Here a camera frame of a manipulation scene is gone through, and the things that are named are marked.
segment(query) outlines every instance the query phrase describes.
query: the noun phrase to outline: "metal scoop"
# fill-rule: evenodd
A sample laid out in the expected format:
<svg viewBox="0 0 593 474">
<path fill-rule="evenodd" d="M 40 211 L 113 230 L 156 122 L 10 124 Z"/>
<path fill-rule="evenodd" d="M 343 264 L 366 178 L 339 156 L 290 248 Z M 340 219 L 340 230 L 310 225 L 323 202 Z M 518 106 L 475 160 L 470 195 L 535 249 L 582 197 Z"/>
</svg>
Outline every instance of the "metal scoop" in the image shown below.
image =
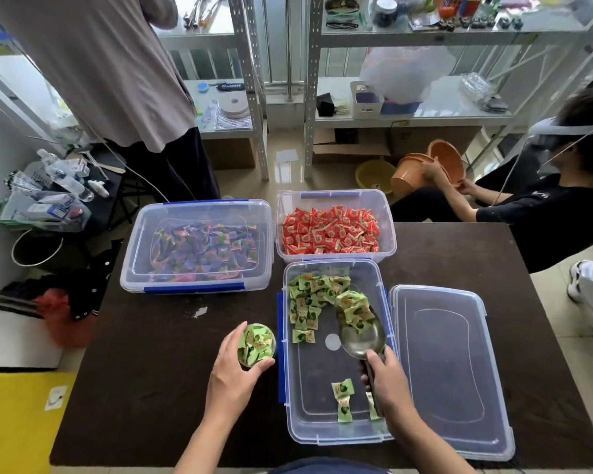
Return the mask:
<svg viewBox="0 0 593 474">
<path fill-rule="evenodd" d="M 371 312 L 376 316 L 370 321 L 370 323 L 372 323 L 371 328 L 360 334 L 358 334 L 353 326 L 349 326 L 346 323 L 345 314 L 340 307 L 336 308 L 336 320 L 338 321 L 338 336 L 340 337 L 343 349 L 345 349 L 347 354 L 351 357 L 362 361 L 367 377 L 369 378 L 369 387 L 371 388 L 373 396 L 374 409 L 378 416 L 384 417 L 376 398 L 376 391 L 374 390 L 374 373 L 371 369 L 371 365 L 367 361 L 367 350 L 372 350 L 377 355 L 381 354 L 386 346 L 386 333 L 378 318 L 378 314 L 373 311 L 373 308 L 371 308 Z"/>
</svg>

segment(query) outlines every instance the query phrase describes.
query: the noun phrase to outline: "black pants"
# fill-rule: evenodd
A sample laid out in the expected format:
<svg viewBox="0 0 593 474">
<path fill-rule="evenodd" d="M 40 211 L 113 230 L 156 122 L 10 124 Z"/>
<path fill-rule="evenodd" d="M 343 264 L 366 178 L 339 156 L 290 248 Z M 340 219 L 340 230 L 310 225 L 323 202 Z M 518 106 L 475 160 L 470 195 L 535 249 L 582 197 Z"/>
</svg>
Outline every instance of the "black pants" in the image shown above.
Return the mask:
<svg viewBox="0 0 593 474">
<path fill-rule="evenodd" d="M 161 153 L 152 153 L 144 142 L 126 147 L 113 145 L 126 159 L 127 166 L 148 179 L 169 201 L 220 199 L 219 186 L 198 128 L 191 128 L 177 140 L 167 143 Z M 143 183 L 157 202 L 165 201 L 152 186 Z"/>
<path fill-rule="evenodd" d="M 391 205 L 394 223 L 460 223 L 448 200 L 437 188 L 420 188 Z"/>
</svg>

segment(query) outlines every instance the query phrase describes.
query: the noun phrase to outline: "hand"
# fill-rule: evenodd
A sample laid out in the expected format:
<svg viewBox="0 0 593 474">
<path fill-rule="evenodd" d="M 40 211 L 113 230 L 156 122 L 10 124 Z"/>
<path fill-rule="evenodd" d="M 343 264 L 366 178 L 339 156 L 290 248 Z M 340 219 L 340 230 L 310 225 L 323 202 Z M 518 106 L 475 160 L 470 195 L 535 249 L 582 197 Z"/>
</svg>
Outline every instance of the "hand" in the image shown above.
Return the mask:
<svg viewBox="0 0 593 474">
<path fill-rule="evenodd" d="M 438 158 L 435 158 L 435 161 L 432 163 L 422 161 L 422 174 L 426 179 L 434 182 L 437 186 L 440 186 L 440 184 L 444 182 L 446 184 L 450 184 L 450 180 L 448 179 L 446 172 L 441 167 L 441 163 L 439 162 Z"/>
<path fill-rule="evenodd" d="M 219 419 L 234 425 L 250 400 L 259 376 L 274 364 L 273 358 L 263 359 L 248 371 L 237 360 L 237 343 L 247 322 L 227 335 L 219 348 L 207 388 L 204 419 Z"/>
<path fill-rule="evenodd" d="M 382 362 L 374 351 L 367 350 L 367 362 L 374 373 L 375 395 L 384 412 L 389 431 L 395 436 L 412 430 L 421 419 L 413 404 L 409 381 L 395 353 L 387 346 Z M 368 385 L 369 379 L 366 374 L 360 379 Z"/>
<path fill-rule="evenodd" d="M 455 185 L 455 189 L 462 195 L 475 196 L 478 186 L 468 178 L 463 178 Z"/>
</svg>

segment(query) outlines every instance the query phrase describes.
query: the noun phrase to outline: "pile of red candy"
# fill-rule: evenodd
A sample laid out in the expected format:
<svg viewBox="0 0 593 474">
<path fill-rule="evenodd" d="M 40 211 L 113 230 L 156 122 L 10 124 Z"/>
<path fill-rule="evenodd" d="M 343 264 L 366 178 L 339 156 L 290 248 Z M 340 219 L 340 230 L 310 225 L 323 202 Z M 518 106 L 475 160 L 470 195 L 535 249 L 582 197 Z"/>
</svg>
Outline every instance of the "pile of red candy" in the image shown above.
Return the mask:
<svg viewBox="0 0 593 474">
<path fill-rule="evenodd" d="M 377 253 L 380 229 L 371 210 L 299 208 L 283 223 L 287 254 Z"/>
</svg>

